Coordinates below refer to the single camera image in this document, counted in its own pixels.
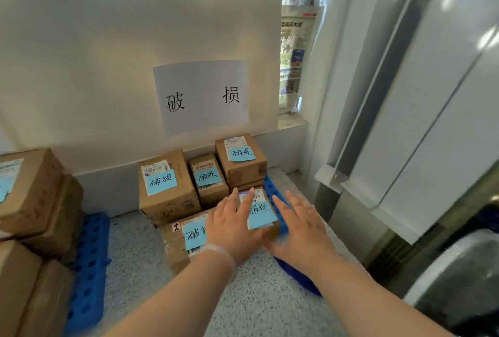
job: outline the person's left arm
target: person's left arm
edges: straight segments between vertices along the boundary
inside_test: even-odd
[[[253,194],[251,189],[236,212],[239,193],[234,189],[206,220],[207,244],[226,250],[238,266],[261,246],[267,232],[247,228]],[[204,250],[105,337],[203,336],[231,275],[231,265],[222,253]]]

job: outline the person's left hand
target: person's left hand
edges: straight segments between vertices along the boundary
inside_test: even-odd
[[[239,191],[234,188],[232,194],[216,206],[215,211],[209,211],[206,219],[206,243],[224,248],[238,266],[256,252],[270,231],[268,227],[258,229],[247,227],[253,195],[254,189],[251,188],[238,209]]]

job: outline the white bracelet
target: white bracelet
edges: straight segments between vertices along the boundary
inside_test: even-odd
[[[237,273],[238,268],[235,265],[234,258],[232,258],[231,254],[227,250],[222,248],[221,246],[218,246],[215,244],[206,244],[201,248],[201,252],[203,252],[203,250],[214,250],[215,252],[221,253],[225,257],[225,259],[228,262],[228,265],[231,267],[231,272],[232,272],[231,279],[229,280],[229,283],[234,282],[235,275]]]

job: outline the stack of cardboard boxes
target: stack of cardboard boxes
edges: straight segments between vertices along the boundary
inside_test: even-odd
[[[167,262],[176,274],[200,249],[186,249],[186,228],[199,224],[200,229],[192,235],[202,238],[209,209],[235,187],[240,192],[254,187],[258,193],[254,202],[269,204],[263,189],[267,160],[250,134],[217,140],[215,153],[194,158],[188,165],[179,149],[139,164],[140,209],[162,229]],[[279,230],[275,219],[267,224],[274,237]]]
[[[0,330],[56,336],[67,320],[83,189],[50,149],[0,156]]]

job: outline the table surface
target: table surface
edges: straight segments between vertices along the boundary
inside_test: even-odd
[[[299,193],[280,169],[268,174],[279,191]],[[165,286],[173,274],[165,261],[161,233],[139,211],[110,219],[104,316],[81,336],[100,336]],[[336,250],[356,261],[326,225]],[[213,314],[206,336],[347,336],[324,299],[304,290],[267,252],[238,269]]]

